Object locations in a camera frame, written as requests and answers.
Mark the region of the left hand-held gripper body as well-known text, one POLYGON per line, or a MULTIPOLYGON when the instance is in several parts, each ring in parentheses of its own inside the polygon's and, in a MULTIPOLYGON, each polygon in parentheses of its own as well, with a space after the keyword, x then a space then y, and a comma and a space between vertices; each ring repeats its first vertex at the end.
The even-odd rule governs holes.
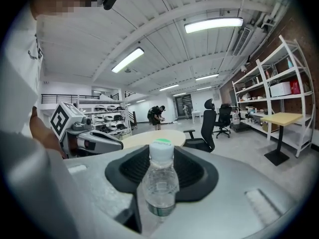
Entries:
POLYGON ((93 129, 92 120, 73 104, 60 102, 54 110, 50 127, 57 136, 63 152, 68 158, 76 156, 75 150, 84 147, 78 136, 93 129))

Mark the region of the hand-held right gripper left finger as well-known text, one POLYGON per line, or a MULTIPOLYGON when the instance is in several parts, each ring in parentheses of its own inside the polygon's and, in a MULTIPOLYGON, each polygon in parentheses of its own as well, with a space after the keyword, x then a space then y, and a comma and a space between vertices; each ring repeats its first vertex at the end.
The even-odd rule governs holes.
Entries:
POLYGON ((143 239, 140 212, 146 207, 140 185, 149 167, 148 146, 64 161, 94 207, 111 220, 115 239, 143 239))

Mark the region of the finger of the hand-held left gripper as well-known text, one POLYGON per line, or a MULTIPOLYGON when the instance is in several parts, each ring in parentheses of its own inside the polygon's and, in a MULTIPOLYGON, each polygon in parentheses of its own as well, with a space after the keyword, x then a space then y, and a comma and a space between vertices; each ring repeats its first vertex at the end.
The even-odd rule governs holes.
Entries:
POLYGON ((90 130, 77 135, 77 156, 105 154, 123 148, 124 145, 119 139, 99 130, 90 130))

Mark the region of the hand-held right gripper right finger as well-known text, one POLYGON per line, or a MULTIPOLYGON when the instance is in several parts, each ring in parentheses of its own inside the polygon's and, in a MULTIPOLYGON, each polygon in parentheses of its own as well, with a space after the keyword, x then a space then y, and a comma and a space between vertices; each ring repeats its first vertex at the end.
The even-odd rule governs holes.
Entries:
POLYGON ((215 166, 216 187, 201 201, 177 203, 155 230, 156 239, 272 239, 292 220, 296 201, 252 166, 182 147, 215 166))

